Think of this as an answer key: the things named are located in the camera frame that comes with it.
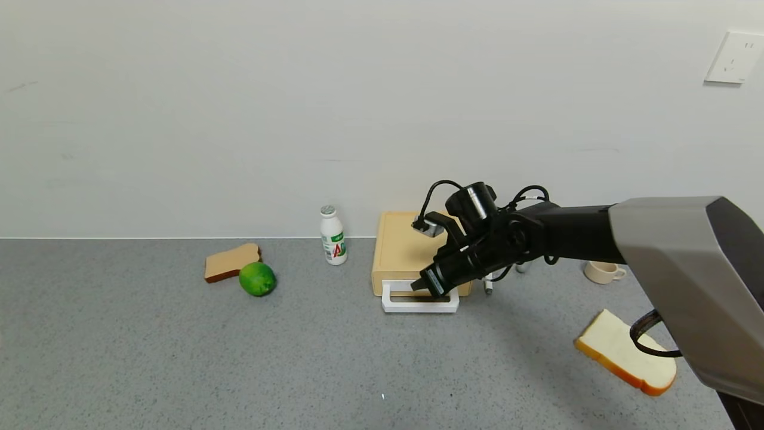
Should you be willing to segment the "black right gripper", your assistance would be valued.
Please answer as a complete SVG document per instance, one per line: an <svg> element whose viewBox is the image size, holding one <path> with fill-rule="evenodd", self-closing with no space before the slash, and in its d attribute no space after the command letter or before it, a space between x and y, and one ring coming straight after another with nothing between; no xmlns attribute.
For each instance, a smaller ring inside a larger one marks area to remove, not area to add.
<svg viewBox="0 0 764 430"><path fill-rule="evenodd" d="M410 284L412 291L428 290L433 297L445 297L452 291L466 297L472 292L472 267L466 248L439 251L419 273L420 278Z"/></svg>

